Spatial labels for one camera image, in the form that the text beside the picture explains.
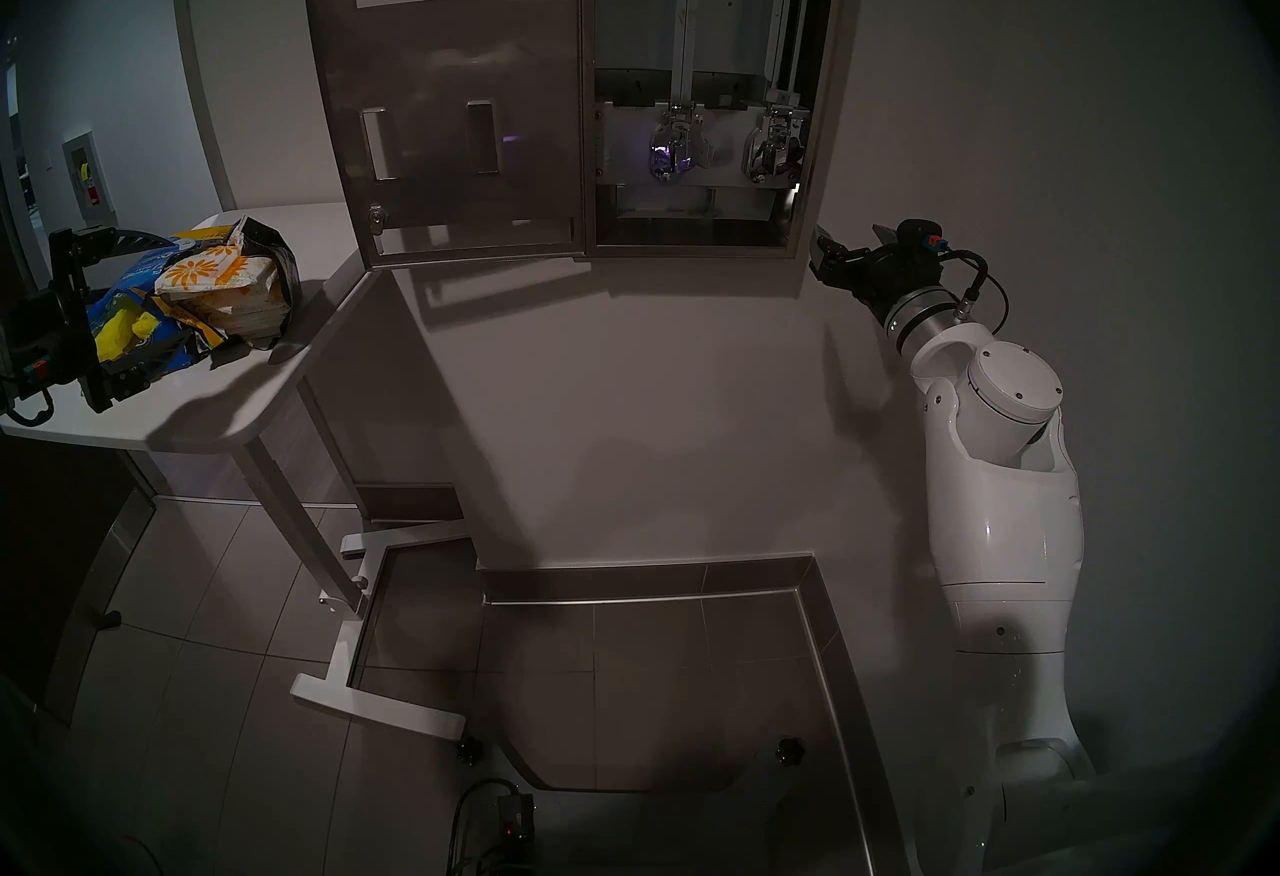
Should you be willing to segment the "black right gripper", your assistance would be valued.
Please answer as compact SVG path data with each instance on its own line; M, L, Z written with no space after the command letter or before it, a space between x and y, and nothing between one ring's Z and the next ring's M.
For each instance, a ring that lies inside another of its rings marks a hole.
M813 277L872 312L890 312L905 296L940 286L947 259L940 233L899 233L883 224L873 224L873 232L877 246L849 248L817 227L809 247Z

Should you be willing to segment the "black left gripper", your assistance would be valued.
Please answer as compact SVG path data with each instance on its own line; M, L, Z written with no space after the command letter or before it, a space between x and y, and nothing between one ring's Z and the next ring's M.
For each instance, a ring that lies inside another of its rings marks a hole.
M38 414L54 414L51 389L78 383L93 412L147 391L172 373L198 362L198 337L151 336L100 366L90 325L84 270L115 257L178 254L170 237L114 225L60 229L47 239L50 282L1 316L3 412L42 396Z

